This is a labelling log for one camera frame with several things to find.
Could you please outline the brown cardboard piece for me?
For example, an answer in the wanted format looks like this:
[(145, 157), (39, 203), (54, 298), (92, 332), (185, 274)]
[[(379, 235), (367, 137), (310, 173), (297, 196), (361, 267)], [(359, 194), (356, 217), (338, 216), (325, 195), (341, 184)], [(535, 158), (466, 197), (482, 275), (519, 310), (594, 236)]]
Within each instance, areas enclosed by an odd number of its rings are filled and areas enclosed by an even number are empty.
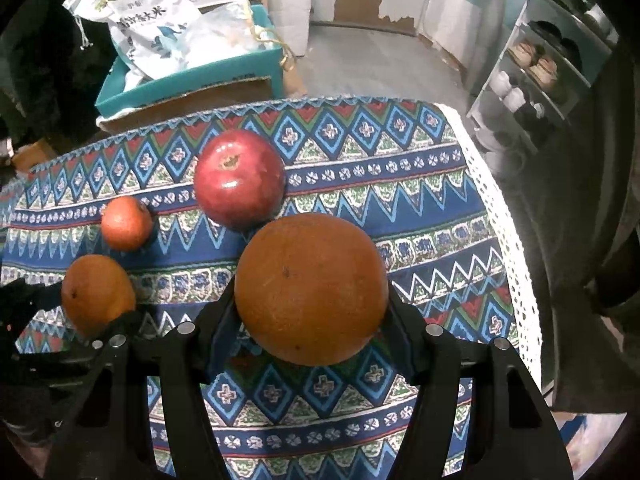
[(96, 126), (109, 134), (152, 126), (218, 107), (265, 101), (272, 97), (269, 77), (256, 77), (214, 84), (142, 107), (125, 108), (111, 117), (99, 116)]

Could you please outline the red apple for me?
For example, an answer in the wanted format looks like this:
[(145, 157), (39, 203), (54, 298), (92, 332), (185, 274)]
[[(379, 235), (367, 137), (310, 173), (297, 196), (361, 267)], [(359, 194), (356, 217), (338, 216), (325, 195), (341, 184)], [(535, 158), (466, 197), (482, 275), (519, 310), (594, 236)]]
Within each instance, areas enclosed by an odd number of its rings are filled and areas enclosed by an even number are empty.
[(284, 163), (259, 134), (226, 130), (203, 148), (193, 188), (198, 206), (210, 220), (232, 231), (247, 231), (280, 210)]

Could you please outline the teal cardboard box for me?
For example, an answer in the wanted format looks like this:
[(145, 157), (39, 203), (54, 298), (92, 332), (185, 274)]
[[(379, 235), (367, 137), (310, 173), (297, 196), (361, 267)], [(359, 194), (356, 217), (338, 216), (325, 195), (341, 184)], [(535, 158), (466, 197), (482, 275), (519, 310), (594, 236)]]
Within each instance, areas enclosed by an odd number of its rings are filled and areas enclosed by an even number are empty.
[(140, 10), (105, 9), (117, 58), (96, 98), (111, 117), (214, 84), (269, 77), (283, 96), (282, 47), (267, 9), (235, 1), (200, 11), (186, 0), (153, 0)]

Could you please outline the small tangerine upper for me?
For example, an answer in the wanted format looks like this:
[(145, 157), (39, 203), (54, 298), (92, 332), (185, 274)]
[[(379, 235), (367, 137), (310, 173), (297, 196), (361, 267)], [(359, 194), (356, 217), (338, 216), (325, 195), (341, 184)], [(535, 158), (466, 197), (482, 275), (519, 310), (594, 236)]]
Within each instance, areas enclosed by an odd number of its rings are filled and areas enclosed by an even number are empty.
[(150, 237), (153, 219), (144, 203), (132, 196), (120, 196), (105, 207), (101, 234), (109, 248), (119, 252), (135, 252)]

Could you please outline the glossy large orange left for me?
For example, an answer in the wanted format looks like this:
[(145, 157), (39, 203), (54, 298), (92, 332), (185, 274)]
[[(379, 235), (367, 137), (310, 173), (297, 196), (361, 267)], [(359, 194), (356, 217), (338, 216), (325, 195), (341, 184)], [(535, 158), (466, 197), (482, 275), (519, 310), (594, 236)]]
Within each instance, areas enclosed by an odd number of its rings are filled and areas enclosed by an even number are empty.
[(66, 318), (84, 337), (96, 336), (116, 318), (137, 307), (128, 274), (104, 255), (84, 255), (68, 267), (62, 281), (61, 302)]

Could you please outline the white cylindrical bin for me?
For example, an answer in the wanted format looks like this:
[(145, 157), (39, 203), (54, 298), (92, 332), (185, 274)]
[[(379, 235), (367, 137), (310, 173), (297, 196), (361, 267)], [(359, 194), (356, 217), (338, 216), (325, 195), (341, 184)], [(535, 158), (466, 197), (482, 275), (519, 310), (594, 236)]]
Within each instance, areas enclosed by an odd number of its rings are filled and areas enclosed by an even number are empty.
[(311, 0), (268, 0), (271, 21), (296, 58), (306, 55)]

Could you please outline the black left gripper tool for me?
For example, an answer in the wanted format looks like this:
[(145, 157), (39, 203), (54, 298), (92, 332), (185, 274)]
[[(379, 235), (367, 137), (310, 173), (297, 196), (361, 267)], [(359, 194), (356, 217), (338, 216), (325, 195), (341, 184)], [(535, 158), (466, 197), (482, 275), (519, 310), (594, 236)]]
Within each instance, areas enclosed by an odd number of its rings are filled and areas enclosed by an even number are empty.
[(96, 350), (74, 342), (68, 350), (22, 353), (16, 346), (36, 313), (60, 304), (61, 285), (1, 287), (1, 422), (30, 446), (40, 446), (62, 424), (72, 395), (96, 359)]

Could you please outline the white printed rice bag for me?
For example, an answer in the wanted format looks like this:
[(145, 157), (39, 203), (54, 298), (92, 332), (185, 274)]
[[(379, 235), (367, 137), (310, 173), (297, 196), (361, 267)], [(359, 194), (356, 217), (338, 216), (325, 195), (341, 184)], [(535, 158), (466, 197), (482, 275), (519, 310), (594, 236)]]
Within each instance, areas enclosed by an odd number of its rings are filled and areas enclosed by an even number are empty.
[(250, 0), (65, 0), (74, 18), (108, 27), (119, 57), (148, 79), (273, 46)]

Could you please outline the white shoe rack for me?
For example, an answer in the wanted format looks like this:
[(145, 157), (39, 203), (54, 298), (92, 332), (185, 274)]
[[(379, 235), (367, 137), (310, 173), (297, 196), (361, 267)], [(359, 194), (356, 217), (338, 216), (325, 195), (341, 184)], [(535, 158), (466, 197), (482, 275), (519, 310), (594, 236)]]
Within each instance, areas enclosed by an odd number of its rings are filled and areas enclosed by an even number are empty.
[(597, 0), (525, 0), (468, 113), (495, 176), (518, 174), (561, 129), (619, 39)]

